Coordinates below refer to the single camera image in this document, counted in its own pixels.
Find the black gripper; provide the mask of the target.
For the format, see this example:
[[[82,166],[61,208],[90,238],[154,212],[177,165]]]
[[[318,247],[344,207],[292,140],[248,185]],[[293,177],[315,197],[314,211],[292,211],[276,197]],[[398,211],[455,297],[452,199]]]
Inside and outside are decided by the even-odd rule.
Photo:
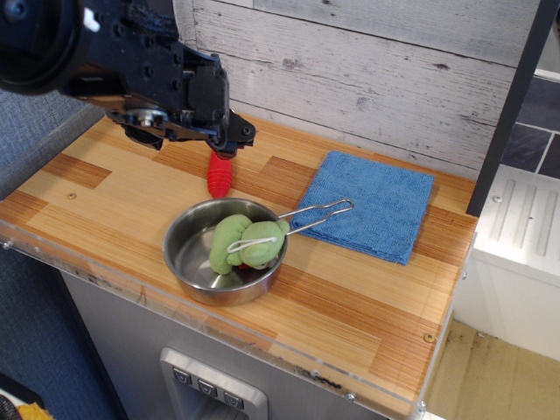
[[[228,77],[216,56],[179,40],[171,13],[147,1],[67,1],[73,60],[66,95],[106,110],[128,136],[204,140],[219,158],[252,146],[256,127],[229,110]]]

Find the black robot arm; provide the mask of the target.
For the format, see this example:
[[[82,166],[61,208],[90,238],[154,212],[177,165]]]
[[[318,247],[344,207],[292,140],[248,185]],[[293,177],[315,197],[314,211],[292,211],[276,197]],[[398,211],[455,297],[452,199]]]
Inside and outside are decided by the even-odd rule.
[[[220,57],[184,45],[175,17],[145,1],[2,2],[1,86],[100,107],[153,149],[198,140],[228,159],[256,137],[229,106]]]

